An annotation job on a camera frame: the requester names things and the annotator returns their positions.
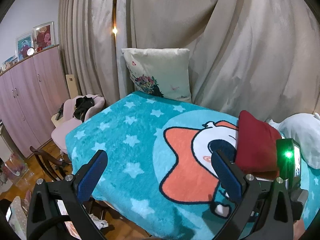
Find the dark red sweatshirt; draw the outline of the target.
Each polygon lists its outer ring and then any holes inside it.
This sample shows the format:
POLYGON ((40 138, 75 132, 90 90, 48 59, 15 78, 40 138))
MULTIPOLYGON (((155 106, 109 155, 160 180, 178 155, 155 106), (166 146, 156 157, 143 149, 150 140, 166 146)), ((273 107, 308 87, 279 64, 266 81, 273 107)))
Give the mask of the dark red sweatshirt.
POLYGON ((276 141, 280 133, 268 123, 241 111, 238 119, 238 140, 235 164, 245 174, 263 179, 279 175, 276 141))

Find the black clothing on chair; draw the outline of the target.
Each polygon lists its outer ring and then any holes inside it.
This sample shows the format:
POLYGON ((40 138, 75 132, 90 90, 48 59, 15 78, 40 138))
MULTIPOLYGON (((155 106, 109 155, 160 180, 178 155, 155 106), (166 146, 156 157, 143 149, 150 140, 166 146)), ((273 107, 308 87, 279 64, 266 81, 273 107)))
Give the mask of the black clothing on chair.
POLYGON ((73 116, 76 119, 84 122, 87 111, 93 106, 94 106, 94 100, 92 97, 84 96, 84 97, 77 98, 75 101, 73 116))

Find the light grey plush garment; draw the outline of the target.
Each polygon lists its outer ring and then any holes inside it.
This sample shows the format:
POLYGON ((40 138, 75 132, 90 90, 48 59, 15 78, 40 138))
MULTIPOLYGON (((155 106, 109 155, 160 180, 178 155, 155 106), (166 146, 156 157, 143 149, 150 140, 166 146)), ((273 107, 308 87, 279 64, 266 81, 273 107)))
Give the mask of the light grey plush garment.
POLYGON ((298 113, 277 123, 266 121, 286 138, 292 138, 300 144, 305 162, 319 170, 320 162, 320 120, 319 114, 298 113))

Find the dark wooden chair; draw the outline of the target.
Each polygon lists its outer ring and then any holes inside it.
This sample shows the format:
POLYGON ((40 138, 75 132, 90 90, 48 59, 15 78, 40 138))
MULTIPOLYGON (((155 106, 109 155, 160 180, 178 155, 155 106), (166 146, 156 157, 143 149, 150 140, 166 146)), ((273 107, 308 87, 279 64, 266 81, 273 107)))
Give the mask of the dark wooden chair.
POLYGON ((65 168, 71 165, 70 162, 65 161, 63 158, 56 159, 48 152, 42 149, 36 149, 33 146, 30 146, 29 149, 35 156, 43 172, 52 181, 60 181, 67 176, 65 168))

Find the pink chair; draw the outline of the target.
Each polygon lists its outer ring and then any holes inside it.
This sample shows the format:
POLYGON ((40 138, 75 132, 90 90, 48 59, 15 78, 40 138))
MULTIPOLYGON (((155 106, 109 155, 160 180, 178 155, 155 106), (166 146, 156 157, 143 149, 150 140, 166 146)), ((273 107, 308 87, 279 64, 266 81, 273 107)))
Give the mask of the pink chair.
POLYGON ((88 94, 86 95, 86 97, 92 98, 94 104, 86 112, 84 120, 82 121, 74 117, 76 101, 78 100, 78 98, 84 98, 84 96, 76 96, 73 99, 68 99, 65 101, 63 106, 63 121, 59 125, 57 125, 51 133, 53 142, 61 150, 61 152, 65 154, 67 154, 66 135, 80 126, 83 122, 98 114, 104 108, 105 99, 103 96, 88 94))

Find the teal cartoon fleece blanket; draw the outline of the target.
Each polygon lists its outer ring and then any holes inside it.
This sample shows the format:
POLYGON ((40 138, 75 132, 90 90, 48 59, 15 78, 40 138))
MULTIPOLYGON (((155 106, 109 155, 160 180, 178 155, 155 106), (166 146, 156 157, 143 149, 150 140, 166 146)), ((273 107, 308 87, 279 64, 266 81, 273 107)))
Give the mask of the teal cartoon fleece blanket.
MULTIPOLYGON (((211 165, 212 148, 227 142, 236 158, 238 119, 226 113, 134 92, 66 135, 74 171, 98 150, 108 165, 93 197, 164 239, 212 239, 235 209, 211 165)), ((319 211, 319 170, 301 157, 302 214, 319 211)))

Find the beige curtain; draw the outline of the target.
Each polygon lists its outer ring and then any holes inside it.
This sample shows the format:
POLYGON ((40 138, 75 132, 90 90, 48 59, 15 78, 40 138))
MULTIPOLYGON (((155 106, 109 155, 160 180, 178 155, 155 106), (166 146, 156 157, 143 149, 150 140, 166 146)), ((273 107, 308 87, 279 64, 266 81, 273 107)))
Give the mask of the beige curtain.
POLYGON ((108 104, 123 48, 188 48, 192 102, 261 120, 319 112, 319 0, 60 0, 63 66, 108 104))

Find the pink wardrobe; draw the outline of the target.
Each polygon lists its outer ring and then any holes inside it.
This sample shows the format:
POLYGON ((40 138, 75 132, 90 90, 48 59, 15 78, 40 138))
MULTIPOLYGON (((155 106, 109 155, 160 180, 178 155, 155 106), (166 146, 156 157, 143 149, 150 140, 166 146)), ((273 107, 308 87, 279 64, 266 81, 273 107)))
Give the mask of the pink wardrobe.
POLYGON ((55 129, 51 118, 69 99, 59 46, 30 56, 1 74, 1 120, 21 154, 41 148, 55 129))

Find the white floral pillow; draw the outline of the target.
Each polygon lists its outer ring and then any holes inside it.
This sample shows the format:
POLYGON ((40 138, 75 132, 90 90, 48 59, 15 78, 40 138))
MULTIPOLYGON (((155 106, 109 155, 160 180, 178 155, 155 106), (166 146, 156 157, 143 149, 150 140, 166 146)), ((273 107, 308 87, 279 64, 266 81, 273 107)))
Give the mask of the white floral pillow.
POLYGON ((191 103, 187 48, 123 48, 130 78, 146 94, 191 103))

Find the framed blue picture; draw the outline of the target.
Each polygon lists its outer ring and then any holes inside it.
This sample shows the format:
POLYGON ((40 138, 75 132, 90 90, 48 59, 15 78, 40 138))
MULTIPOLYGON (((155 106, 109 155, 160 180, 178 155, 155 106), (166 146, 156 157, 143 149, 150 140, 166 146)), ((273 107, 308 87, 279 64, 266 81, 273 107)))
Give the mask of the framed blue picture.
POLYGON ((21 61, 28 57, 27 51, 33 47, 33 32, 29 31, 16 38, 16 55, 18 61, 21 61))

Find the framed rose picture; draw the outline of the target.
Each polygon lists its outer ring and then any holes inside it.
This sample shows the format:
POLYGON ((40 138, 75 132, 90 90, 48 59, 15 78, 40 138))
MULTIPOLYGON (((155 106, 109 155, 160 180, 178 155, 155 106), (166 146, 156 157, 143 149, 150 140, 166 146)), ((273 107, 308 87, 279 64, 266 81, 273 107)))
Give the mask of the framed rose picture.
POLYGON ((50 21, 33 27, 33 42, 36 51, 55 45, 54 22, 50 21))

